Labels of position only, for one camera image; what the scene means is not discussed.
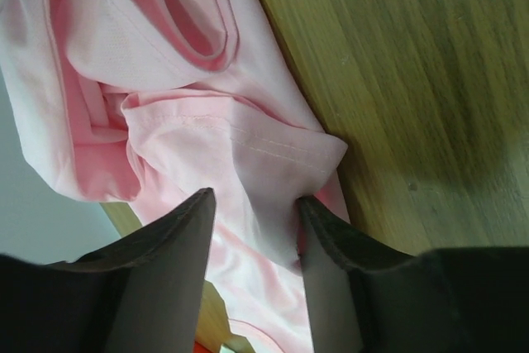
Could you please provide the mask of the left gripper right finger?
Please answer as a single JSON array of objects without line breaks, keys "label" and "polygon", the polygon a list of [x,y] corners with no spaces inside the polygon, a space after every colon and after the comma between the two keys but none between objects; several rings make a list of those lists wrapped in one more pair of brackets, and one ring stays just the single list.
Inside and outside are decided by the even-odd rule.
[{"label": "left gripper right finger", "polygon": [[525,352],[528,250],[412,256],[298,200],[301,267],[317,352]]}]

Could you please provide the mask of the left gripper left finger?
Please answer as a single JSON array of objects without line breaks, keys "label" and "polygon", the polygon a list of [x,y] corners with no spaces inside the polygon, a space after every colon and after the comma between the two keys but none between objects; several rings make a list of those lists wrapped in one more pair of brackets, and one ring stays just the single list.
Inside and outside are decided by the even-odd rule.
[{"label": "left gripper left finger", "polygon": [[2,351],[192,351],[215,211],[203,188],[74,262],[3,255]]}]

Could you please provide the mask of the pink t shirt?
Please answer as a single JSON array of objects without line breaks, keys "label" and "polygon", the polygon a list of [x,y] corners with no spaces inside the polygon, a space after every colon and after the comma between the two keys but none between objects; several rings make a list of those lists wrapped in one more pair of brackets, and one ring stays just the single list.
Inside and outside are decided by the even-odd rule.
[{"label": "pink t shirt", "polygon": [[1,0],[26,162],[57,193],[149,224],[201,188],[206,278],[258,352],[313,349],[296,200],[347,214],[347,146],[300,93],[259,0]]}]

